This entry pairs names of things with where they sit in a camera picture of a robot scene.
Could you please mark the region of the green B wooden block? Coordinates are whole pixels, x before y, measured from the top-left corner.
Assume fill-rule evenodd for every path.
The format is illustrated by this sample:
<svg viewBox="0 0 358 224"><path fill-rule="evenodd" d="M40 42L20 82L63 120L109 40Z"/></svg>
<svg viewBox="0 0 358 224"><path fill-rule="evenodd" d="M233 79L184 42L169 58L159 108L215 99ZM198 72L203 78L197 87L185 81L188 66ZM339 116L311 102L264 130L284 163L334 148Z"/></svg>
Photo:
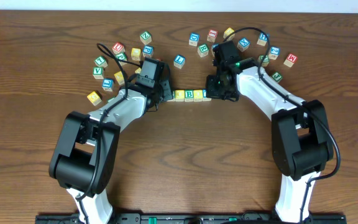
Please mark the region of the green B wooden block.
<svg viewBox="0 0 358 224"><path fill-rule="evenodd" d="M194 101L194 90L185 90L185 102Z"/></svg>

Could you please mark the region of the yellow O wooden block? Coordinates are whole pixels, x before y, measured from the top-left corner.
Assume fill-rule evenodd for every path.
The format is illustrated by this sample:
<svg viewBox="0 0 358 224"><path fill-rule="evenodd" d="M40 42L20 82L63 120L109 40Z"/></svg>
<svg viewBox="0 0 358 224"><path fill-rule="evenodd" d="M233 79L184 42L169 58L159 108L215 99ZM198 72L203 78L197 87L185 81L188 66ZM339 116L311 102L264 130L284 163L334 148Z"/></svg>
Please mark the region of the yellow O wooden block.
<svg viewBox="0 0 358 224"><path fill-rule="evenodd" d="M193 90L193 101L200 102L203 101L203 90Z"/></svg>
<svg viewBox="0 0 358 224"><path fill-rule="evenodd" d="M185 100L185 91L184 90L175 90L175 101L182 102Z"/></svg>

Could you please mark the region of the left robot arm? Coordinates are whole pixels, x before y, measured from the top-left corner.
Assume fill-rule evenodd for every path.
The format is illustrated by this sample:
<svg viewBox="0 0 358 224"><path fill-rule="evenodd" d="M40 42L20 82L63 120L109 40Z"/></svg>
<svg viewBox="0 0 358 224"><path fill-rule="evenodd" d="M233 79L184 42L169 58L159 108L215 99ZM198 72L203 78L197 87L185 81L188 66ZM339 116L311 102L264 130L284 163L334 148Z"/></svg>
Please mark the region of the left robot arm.
<svg viewBox="0 0 358 224"><path fill-rule="evenodd" d="M66 116L48 172L75 200L78 222L108 223L112 219L106 186L119 135L150 108L172 98L169 66L146 59L140 73L131 76L103 107Z"/></svg>

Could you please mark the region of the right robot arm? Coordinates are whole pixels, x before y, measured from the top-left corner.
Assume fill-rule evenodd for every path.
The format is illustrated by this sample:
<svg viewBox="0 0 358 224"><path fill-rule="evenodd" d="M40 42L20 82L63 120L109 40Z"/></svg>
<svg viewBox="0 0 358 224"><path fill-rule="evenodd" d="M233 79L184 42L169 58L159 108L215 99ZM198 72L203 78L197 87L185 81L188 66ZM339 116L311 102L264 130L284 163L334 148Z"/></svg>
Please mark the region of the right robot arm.
<svg viewBox="0 0 358 224"><path fill-rule="evenodd" d="M306 220L314 183L334 154L324 106L292 95L252 58L214 59L213 65L217 70L207 77L207 97L237 101L245 96L271 121L273 160L282 173L278 218Z"/></svg>

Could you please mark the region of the blue T wooden block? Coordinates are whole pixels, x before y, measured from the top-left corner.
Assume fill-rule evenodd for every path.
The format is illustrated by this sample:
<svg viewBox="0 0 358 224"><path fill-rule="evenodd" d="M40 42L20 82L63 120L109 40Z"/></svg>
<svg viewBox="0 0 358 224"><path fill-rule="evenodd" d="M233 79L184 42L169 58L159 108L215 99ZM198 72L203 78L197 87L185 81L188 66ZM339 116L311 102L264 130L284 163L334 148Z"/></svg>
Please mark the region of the blue T wooden block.
<svg viewBox="0 0 358 224"><path fill-rule="evenodd" d="M211 101L211 98L207 97L206 93L207 93L207 91L204 89L203 90L203 101Z"/></svg>

